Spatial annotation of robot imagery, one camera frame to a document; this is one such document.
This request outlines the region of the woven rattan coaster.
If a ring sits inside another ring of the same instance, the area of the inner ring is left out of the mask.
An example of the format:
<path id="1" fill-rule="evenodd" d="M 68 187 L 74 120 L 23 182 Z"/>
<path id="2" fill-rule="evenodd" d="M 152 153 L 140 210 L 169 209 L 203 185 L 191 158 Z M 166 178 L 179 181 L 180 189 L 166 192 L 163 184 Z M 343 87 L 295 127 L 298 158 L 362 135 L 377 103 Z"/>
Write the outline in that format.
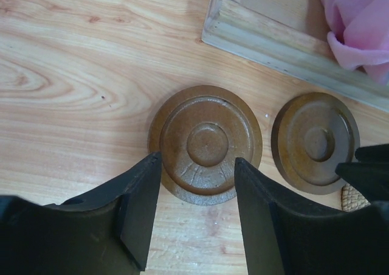
<path id="1" fill-rule="evenodd" d="M 353 212 L 370 205 L 370 202 L 353 186 L 346 184 L 342 188 L 342 210 Z"/>

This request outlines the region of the pink shirt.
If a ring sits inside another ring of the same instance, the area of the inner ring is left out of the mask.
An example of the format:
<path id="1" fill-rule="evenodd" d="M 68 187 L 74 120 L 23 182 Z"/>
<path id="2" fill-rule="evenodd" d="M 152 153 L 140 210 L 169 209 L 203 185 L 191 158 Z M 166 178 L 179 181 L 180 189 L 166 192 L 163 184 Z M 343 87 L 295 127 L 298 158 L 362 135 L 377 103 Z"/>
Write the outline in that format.
<path id="1" fill-rule="evenodd" d="M 330 31 L 328 44 L 339 65 L 363 68 L 388 84 L 388 0 L 321 0 Z"/>

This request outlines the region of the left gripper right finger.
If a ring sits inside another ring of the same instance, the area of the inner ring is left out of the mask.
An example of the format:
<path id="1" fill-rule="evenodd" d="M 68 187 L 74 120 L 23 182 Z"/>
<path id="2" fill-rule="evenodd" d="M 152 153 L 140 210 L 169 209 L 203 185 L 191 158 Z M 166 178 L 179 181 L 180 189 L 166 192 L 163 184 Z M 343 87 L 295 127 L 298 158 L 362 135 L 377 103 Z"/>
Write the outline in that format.
<path id="1" fill-rule="evenodd" d="M 235 160 L 235 189 L 249 274 L 335 274 L 340 250 L 330 234 L 339 210 L 307 199 Z"/>

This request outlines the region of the grooved dark wooden coaster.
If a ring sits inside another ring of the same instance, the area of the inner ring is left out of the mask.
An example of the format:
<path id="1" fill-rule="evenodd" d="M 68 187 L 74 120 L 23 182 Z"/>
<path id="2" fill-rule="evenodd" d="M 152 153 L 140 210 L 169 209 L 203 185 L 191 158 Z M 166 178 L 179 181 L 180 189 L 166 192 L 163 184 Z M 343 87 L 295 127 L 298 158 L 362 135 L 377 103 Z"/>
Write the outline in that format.
<path id="1" fill-rule="evenodd" d="M 259 167 L 263 140 L 243 99 L 218 86 L 199 85 L 162 104 L 150 125 L 148 151 L 161 153 L 161 182 L 170 193 L 211 206 L 236 197 L 235 159 Z"/>

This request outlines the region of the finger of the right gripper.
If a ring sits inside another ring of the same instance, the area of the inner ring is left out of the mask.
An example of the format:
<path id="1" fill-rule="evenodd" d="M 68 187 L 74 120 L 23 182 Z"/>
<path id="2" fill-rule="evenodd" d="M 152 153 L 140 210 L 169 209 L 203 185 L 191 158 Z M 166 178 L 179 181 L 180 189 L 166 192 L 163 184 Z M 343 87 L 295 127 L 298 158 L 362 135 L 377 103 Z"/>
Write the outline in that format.
<path id="1" fill-rule="evenodd" d="M 388 144 L 360 147 L 355 158 L 338 164 L 335 173 L 369 202 L 388 201 Z"/>

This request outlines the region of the wooden clothes rack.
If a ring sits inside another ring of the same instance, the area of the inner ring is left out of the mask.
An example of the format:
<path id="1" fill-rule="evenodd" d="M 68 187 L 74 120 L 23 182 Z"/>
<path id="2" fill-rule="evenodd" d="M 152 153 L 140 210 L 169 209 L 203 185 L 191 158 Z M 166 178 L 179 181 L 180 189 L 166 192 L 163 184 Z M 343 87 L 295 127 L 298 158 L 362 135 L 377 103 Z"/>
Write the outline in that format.
<path id="1" fill-rule="evenodd" d="M 202 40 L 382 111 L 388 87 L 341 68 L 320 0 L 210 0 Z"/>

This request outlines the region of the plain brown wooden coaster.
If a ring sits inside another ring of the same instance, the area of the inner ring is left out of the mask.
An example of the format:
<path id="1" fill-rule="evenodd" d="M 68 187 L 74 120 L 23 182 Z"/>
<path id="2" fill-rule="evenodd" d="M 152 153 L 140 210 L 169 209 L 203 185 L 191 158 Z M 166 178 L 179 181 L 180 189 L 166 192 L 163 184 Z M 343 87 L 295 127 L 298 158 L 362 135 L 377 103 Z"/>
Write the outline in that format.
<path id="1" fill-rule="evenodd" d="M 272 155 L 281 176 L 292 187 L 316 195 L 337 192 L 346 184 L 335 169 L 340 163 L 354 161 L 359 145 L 351 111 L 323 92 L 288 101 L 271 132 Z"/>

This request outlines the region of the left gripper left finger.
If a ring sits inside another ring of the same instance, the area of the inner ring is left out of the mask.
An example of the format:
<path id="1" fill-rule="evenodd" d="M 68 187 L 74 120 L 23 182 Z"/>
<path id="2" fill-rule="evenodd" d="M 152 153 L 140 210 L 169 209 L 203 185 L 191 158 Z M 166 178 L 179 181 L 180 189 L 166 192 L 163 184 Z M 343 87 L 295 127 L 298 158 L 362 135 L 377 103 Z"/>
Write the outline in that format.
<path id="1" fill-rule="evenodd" d="M 50 205 L 44 241 L 57 270 L 145 270 L 161 172 L 161 155 L 152 153 L 100 186 Z"/>

